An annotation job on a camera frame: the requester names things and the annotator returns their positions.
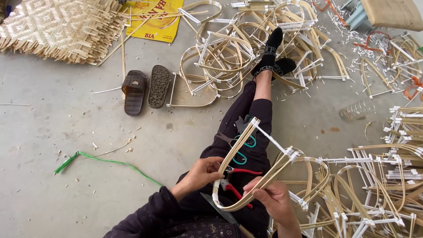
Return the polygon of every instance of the person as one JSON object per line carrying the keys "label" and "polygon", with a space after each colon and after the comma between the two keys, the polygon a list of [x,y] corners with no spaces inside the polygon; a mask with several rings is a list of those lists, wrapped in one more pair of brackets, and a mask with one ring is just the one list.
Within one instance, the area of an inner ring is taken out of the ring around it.
{"label": "person", "polygon": [[[219,132],[229,138],[239,135],[234,126],[238,117],[260,119],[260,128],[270,134],[272,131],[271,81],[272,70],[279,75],[296,68],[295,62],[283,58],[275,62],[277,47],[282,43],[283,33],[276,28],[267,40],[262,59],[252,70],[254,79],[248,82],[243,93],[236,99],[222,119]],[[234,168],[248,169],[266,174],[270,169],[266,148],[269,139],[260,131],[255,135],[256,146],[242,146],[239,150],[247,157],[244,165],[231,161]],[[234,224],[227,222],[200,193],[212,194],[211,183],[225,177],[217,172],[220,162],[230,150],[229,144],[214,137],[192,169],[180,176],[176,185],[170,189],[161,187],[148,199],[148,203],[107,232],[104,238],[240,238],[246,237]],[[261,177],[248,173],[233,173],[231,184],[246,194]],[[273,237],[302,237],[299,222],[294,214],[286,185],[274,181],[267,189],[254,189],[252,209],[243,207],[231,212],[232,216],[256,238],[267,237],[269,216],[277,222],[278,230]],[[225,206],[234,204],[238,199],[231,191],[219,188],[219,201]]]}

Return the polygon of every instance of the green plastic strap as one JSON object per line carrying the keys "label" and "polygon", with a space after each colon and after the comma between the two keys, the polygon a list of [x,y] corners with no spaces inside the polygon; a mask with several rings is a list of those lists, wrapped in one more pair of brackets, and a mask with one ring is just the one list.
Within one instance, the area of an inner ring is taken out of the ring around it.
{"label": "green plastic strap", "polygon": [[96,157],[94,157],[94,156],[91,156],[91,155],[87,155],[87,154],[85,154],[84,152],[80,152],[80,151],[78,151],[78,152],[76,152],[75,154],[74,154],[74,156],[72,156],[72,157],[70,157],[69,159],[67,159],[62,165],[60,165],[54,172],[55,173],[60,173],[60,171],[62,171],[64,168],[66,168],[66,166],[68,166],[77,156],[78,156],[78,154],[80,154],[80,155],[83,155],[83,156],[85,156],[85,157],[87,157],[87,158],[90,158],[90,159],[94,159],[94,160],[98,160],[98,161],[104,161],[104,162],[110,162],[110,163],[119,163],[119,164],[124,164],[124,165],[127,165],[127,166],[129,166],[129,167],[131,167],[133,170],[135,170],[135,171],[137,171],[138,173],[140,173],[142,176],[144,176],[144,178],[146,178],[146,179],[148,179],[148,180],[150,180],[150,181],[152,181],[153,183],[155,183],[155,184],[157,184],[158,186],[163,186],[161,183],[159,183],[159,182],[157,182],[156,180],[154,180],[154,179],[152,179],[152,178],[150,178],[149,176],[147,176],[147,175],[145,175],[145,174],[143,174],[139,169],[137,169],[137,168],[135,168],[133,165],[131,165],[131,164],[129,164],[129,163],[125,163],[125,162],[120,162],[120,161],[110,161],[110,160],[103,160],[103,159],[99,159],[99,158],[96,158]]}

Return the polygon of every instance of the brown slipper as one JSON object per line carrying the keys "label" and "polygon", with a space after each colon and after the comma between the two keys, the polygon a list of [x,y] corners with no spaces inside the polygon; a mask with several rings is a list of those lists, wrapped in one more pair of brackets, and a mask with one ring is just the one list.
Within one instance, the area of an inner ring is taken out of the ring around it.
{"label": "brown slipper", "polygon": [[143,105],[144,92],[146,91],[146,76],[139,70],[131,70],[122,84],[125,97],[125,113],[130,116],[140,114]]}
{"label": "brown slipper", "polygon": [[155,65],[150,76],[148,106],[159,109],[165,104],[166,92],[170,83],[170,72],[164,66]]}

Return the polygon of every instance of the black pants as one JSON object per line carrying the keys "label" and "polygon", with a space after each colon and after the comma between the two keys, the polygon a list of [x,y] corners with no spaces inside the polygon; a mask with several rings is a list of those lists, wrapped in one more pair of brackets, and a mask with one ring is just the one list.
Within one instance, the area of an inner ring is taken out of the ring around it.
{"label": "black pants", "polygon": [[[260,119],[260,128],[267,134],[272,132],[272,102],[267,99],[254,100],[255,82],[248,82],[243,93],[236,99],[232,106],[227,111],[219,126],[219,131],[229,138],[235,138],[239,135],[238,129],[234,126],[238,117],[245,118],[248,114],[252,117]],[[247,157],[247,163],[244,165],[236,164],[231,161],[229,165],[234,168],[248,169],[256,172],[263,172],[265,175],[270,169],[270,162],[267,159],[266,148],[269,145],[269,139],[260,131],[256,133],[257,145],[254,148],[242,146],[239,150]],[[229,150],[228,143],[216,136],[213,139],[211,146],[207,147],[202,153],[200,158],[207,158],[210,156],[219,156],[224,158]],[[241,162],[241,157],[237,156],[238,161]],[[182,180],[187,174],[180,176],[178,182]],[[242,189],[257,175],[247,173],[234,173],[230,182],[242,195]],[[212,194],[212,185],[208,184],[203,188],[190,193],[183,198],[179,204],[184,213],[193,213],[195,215],[217,215],[217,211],[201,196],[201,193]],[[219,201],[225,205],[230,206],[237,201],[237,198],[231,191],[223,191],[219,188]],[[232,212],[234,218],[249,230],[255,237],[267,237],[266,228],[269,221],[269,215],[265,207],[258,200],[251,201],[252,209],[244,207],[238,211]]]}

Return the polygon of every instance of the red handle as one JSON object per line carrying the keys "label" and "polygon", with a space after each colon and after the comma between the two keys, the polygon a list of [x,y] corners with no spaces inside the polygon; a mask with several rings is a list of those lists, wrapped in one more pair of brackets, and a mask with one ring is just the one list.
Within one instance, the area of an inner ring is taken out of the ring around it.
{"label": "red handle", "polygon": [[[232,186],[232,184],[226,185],[225,186],[225,189],[226,190],[231,190],[235,194],[236,198],[238,198],[238,200],[241,200],[241,198],[242,198],[241,194],[239,194],[239,192]],[[249,209],[252,209],[253,208],[253,205],[251,205],[250,203],[248,203],[247,204],[247,207]]]}
{"label": "red handle", "polygon": [[240,173],[249,173],[249,174],[262,174],[263,172],[254,172],[254,171],[251,171],[251,170],[248,170],[248,169],[233,169],[233,172],[234,173],[237,173],[237,172],[240,172]]}

